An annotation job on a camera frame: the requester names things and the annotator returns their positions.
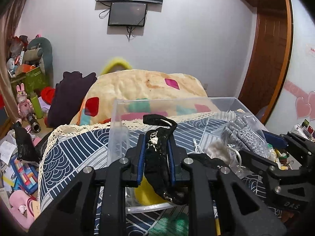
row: pink rabbit toy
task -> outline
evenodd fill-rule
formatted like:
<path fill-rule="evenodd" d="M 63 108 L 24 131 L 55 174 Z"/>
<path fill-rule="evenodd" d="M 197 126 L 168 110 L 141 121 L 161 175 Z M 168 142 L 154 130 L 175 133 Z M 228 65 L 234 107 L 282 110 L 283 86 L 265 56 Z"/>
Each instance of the pink rabbit toy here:
<path fill-rule="evenodd" d="M 18 113 L 21 115 L 21 117 L 27 121 L 26 115 L 28 113 L 34 113 L 33 105 L 29 99 L 27 99 L 27 94 L 24 90 L 24 84 L 21 84 L 20 86 L 16 86 L 17 94 L 16 94 L 16 100 L 18 101 Z"/>

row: purple garment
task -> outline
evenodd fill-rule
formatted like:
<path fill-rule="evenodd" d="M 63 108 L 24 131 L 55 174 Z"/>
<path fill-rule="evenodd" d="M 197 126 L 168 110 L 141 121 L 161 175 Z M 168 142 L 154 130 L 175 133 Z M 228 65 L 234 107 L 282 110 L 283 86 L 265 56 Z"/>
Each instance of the purple garment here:
<path fill-rule="evenodd" d="M 96 73 L 82 77 L 78 71 L 64 72 L 63 80 L 56 84 L 56 92 L 48 113 L 48 124 L 57 128 L 69 124 L 79 112 L 83 99 L 97 80 Z"/>

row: wall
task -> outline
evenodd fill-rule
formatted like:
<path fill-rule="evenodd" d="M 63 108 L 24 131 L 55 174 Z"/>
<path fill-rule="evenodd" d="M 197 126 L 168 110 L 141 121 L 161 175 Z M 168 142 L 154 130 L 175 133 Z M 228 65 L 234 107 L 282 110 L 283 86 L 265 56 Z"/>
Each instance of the wall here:
<path fill-rule="evenodd" d="M 27 0 L 16 34 L 50 40 L 54 83 L 64 71 L 99 74 L 111 58 L 122 56 L 133 68 L 193 75 L 208 84 L 209 96 L 236 94 L 256 25 L 256 15 L 242 0 L 150 5 L 144 29 L 136 29 L 130 42 L 125 28 L 99 19 L 104 8 L 95 0 Z"/>
<path fill-rule="evenodd" d="M 293 45 L 288 73 L 266 128 L 286 134 L 304 119 L 315 128 L 315 24 L 300 0 L 291 0 Z"/>

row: green cloth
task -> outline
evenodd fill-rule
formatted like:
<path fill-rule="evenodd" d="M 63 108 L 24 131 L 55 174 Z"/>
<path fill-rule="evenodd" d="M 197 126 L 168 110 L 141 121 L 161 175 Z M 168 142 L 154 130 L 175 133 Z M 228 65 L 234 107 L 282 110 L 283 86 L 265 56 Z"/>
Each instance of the green cloth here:
<path fill-rule="evenodd" d="M 149 229 L 149 236 L 188 236 L 189 219 L 185 213 L 176 217 L 164 214 L 159 221 Z"/>

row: green bottle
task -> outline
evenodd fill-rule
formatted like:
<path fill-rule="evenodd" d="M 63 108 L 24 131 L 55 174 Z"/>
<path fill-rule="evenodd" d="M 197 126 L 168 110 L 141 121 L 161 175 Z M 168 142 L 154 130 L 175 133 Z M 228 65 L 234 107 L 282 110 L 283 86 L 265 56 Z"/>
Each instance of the green bottle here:
<path fill-rule="evenodd" d="M 31 92 L 30 97 L 37 119 L 43 118 L 42 108 L 39 104 L 38 96 L 35 92 Z"/>

